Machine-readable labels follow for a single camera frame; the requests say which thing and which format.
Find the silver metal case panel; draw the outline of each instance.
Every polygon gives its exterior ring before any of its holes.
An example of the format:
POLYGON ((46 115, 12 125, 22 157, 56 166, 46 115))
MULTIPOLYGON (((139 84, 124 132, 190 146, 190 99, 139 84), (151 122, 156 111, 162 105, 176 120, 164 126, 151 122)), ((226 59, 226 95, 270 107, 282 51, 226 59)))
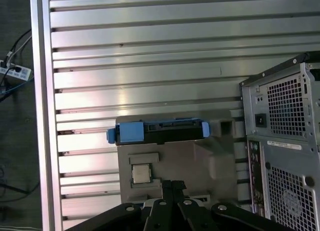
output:
POLYGON ((301 63, 268 77, 262 73, 261 79, 242 87, 248 152, 252 141, 261 150, 264 215, 302 231, 320 230, 318 71, 319 63, 301 63), (261 114, 265 127, 256 120, 261 114))

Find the blue drive tray handle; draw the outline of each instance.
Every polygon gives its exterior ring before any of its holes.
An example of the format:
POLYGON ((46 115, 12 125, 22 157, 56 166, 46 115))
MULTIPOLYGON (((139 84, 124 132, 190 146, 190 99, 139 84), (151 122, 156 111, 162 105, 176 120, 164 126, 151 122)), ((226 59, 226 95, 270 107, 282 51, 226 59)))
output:
POLYGON ((109 144, 132 145, 199 140, 210 136, 209 123, 199 118, 177 118, 117 123, 109 128, 109 144))

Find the power socket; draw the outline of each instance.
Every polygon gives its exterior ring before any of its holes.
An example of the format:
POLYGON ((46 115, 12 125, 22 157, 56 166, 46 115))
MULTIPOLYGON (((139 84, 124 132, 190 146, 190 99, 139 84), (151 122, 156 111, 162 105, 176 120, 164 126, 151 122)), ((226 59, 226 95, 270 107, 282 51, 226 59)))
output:
POLYGON ((29 77, 30 77, 32 70, 27 67, 15 65, 14 63, 7 63, 6 67, 0 66, 0 74, 5 74, 7 72, 7 70, 12 67, 19 67, 19 68, 21 68, 21 71, 16 72, 15 70, 10 69, 9 72, 6 74, 7 76, 11 76, 11 77, 14 77, 14 78, 17 78, 20 80, 24 80, 24 81, 29 80, 29 77))

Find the cable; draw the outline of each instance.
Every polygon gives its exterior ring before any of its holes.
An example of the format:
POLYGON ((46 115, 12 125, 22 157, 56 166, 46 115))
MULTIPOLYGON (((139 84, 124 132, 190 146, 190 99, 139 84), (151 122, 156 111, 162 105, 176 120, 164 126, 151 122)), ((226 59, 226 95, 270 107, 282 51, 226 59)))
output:
POLYGON ((12 92, 12 91, 20 88, 21 86, 25 85, 26 83, 29 83, 29 82, 32 81, 33 79, 34 79, 34 77, 30 78, 28 81, 25 81, 25 82, 23 82, 23 83, 15 86, 15 87, 9 89, 9 90, 4 91, 2 94, 3 94, 3 95, 4 95, 4 94, 8 94, 8 93, 10 93, 10 92, 12 92))
POLYGON ((18 198, 14 198, 14 199, 9 199, 9 200, 5 200, 5 201, 0 201, 0 203, 9 203, 9 202, 15 202, 15 201, 19 201, 19 200, 23 200, 24 198, 28 197, 29 195, 31 195, 40 185, 40 181, 34 186, 33 189, 30 190, 30 192, 22 197, 18 197, 18 198))
POLYGON ((42 230, 41 228, 36 228, 36 227, 15 227, 15 226, 3 226, 0 225, 0 228, 13 228, 13 229, 33 229, 33 230, 42 230))
POLYGON ((10 64, 10 61, 12 60, 12 58, 19 52, 19 50, 21 50, 32 38, 32 35, 30 35, 30 37, 27 38, 26 41, 24 41, 24 43, 17 49, 17 51, 15 51, 14 53, 12 53, 8 59, 8 61, 6 62, 7 64, 10 64))
POLYGON ((15 228, 2 228, 0 227, 0 230, 6 230, 6 231, 21 231, 21 230, 24 230, 24 231, 34 231, 34 229, 15 229, 15 228))
MULTIPOLYGON (((24 32, 12 45, 12 48, 10 49, 10 52, 14 52, 16 50, 16 46, 18 45, 19 41, 26 36, 29 32, 31 31, 31 28, 28 29, 28 31, 24 32)), ((8 54, 6 55, 6 57, 3 59, 4 63, 7 63, 7 59, 9 58, 8 54)))
MULTIPOLYGON (((1 183, 6 184, 6 180, 4 179, 4 178, 5 178, 5 170, 4 170, 4 168, 3 168, 3 167, 0 167, 0 171, 1 171, 0 181, 1 181, 1 183)), ((5 196, 6 191, 7 191, 7 189, 6 189, 6 187, 4 187, 4 188, 3 188, 3 191, 2 191, 2 193, 1 193, 1 195, 0 195, 0 198, 2 198, 3 196, 5 196)))
POLYGON ((2 79, 1 79, 0 87, 1 87, 2 83, 4 82, 4 80, 5 80, 8 72, 9 72, 10 70, 15 70, 15 67, 10 67, 10 68, 8 68, 8 69, 6 70, 5 74, 3 75, 2 79))

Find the label sticker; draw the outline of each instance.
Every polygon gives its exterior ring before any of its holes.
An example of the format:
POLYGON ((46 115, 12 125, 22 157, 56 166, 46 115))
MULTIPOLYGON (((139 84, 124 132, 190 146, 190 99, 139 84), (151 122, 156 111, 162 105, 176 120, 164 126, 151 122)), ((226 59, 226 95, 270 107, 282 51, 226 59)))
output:
POLYGON ((267 144, 271 145, 271 146, 286 148, 286 149, 302 150, 301 145, 298 145, 298 144, 291 144, 291 143, 285 143, 285 142, 275 142, 275 141, 268 141, 267 144))

